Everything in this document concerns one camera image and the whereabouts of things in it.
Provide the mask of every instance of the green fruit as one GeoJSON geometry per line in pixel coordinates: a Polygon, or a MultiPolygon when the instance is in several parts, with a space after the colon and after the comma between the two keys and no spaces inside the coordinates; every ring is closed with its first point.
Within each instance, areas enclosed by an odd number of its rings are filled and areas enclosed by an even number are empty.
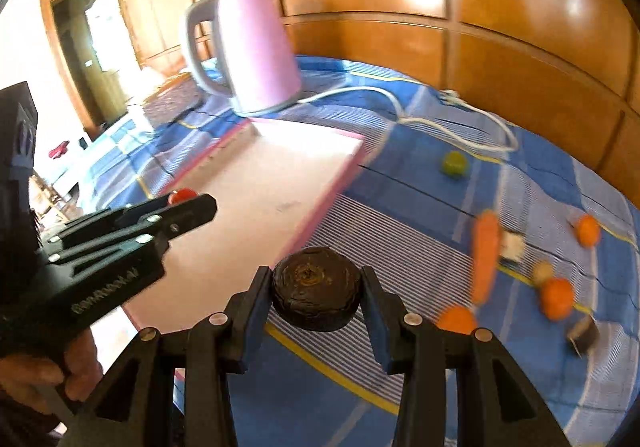
{"type": "Polygon", "coordinates": [[[461,178],[466,175],[468,161],[460,151],[449,151],[442,161],[442,172],[452,178],[461,178]]]}

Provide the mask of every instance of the red ball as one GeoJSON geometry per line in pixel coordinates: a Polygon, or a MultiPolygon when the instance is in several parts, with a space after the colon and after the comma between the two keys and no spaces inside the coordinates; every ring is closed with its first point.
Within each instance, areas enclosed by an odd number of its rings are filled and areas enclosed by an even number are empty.
{"type": "Polygon", "coordinates": [[[187,200],[196,198],[197,195],[198,193],[196,193],[196,191],[194,191],[193,189],[189,189],[188,187],[178,189],[177,191],[174,191],[169,195],[169,205],[176,205],[178,203],[186,202],[187,200]]]}

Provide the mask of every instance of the electric kettle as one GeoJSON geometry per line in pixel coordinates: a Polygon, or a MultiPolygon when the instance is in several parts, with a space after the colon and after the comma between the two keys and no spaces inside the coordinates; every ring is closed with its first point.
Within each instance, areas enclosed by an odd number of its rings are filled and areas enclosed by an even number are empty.
{"type": "Polygon", "coordinates": [[[200,0],[189,7],[181,30],[182,52],[197,84],[229,98],[241,117],[260,116],[296,103],[300,70],[272,0],[200,0]],[[224,84],[204,71],[195,28],[211,21],[211,40],[224,84]]]}

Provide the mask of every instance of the wooden wall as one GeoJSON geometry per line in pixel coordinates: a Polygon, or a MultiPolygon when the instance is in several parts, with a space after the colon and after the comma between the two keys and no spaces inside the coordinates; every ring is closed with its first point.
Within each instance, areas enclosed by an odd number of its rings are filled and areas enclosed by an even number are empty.
{"type": "MultiPolygon", "coordinates": [[[[140,62],[167,73],[182,66],[178,22],[195,0],[121,1],[140,62]]],[[[456,89],[640,205],[639,36],[621,0],[275,1],[297,52],[456,89]]],[[[208,33],[202,26],[203,56],[208,33]]]]}

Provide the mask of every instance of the finger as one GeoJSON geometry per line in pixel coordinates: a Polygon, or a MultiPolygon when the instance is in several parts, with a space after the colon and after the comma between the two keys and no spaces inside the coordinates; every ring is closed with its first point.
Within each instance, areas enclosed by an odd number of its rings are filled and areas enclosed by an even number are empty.
{"type": "Polygon", "coordinates": [[[65,379],[55,362],[23,354],[9,355],[0,359],[0,377],[33,385],[57,385],[65,379]]]}
{"type": "Polygon", "coordinates": [[[73,374],[66,379],[65,392],[71,400],[85,401],[102,378],[102,366],[95,361],[94,366],[83,373],[73,374]]]}
{"type": "Polygon", "coordinates": [[[39,413],[51,414],[51,410],[44,397],[32,385],[17,382],[15,379],[1,379],[0,386],[4,389],[5,393],[16,402],[31,407],[39,413]]]}
{"type": "Polygon", "coordinates": [[[94,336],[87,328],[71,341],[65,352],[66,367],[71,373],[82,373],[94,366],[97,356],[94,336]]]}

